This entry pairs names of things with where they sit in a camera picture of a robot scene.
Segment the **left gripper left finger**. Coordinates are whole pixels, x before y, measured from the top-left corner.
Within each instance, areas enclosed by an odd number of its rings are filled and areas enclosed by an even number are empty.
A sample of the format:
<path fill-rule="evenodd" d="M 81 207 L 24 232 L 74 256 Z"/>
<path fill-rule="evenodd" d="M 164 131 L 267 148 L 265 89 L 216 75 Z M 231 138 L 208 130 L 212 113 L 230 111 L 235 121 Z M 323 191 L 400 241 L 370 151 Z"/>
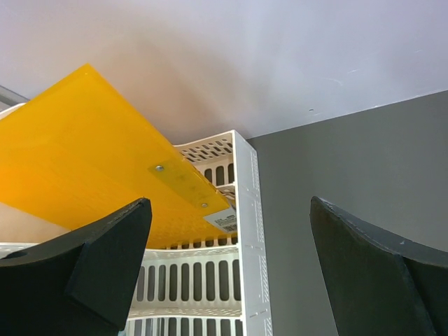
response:
<path fill-rule="evenodd" d="M 151 228 L 140 198 L 89 225 L 1 259 L 2 335 L 124 330 Z"/>

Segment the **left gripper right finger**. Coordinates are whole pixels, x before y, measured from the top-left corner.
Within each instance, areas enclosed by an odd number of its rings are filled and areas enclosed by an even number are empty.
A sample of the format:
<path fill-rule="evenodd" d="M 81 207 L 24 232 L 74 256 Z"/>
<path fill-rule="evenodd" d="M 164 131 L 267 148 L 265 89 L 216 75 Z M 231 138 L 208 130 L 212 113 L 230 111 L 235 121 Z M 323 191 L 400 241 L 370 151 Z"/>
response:
<path fill-rule="evenodd" d="M 319 197 L 310 223 L 339 335 L 447 334 L 447 252 Z"/>

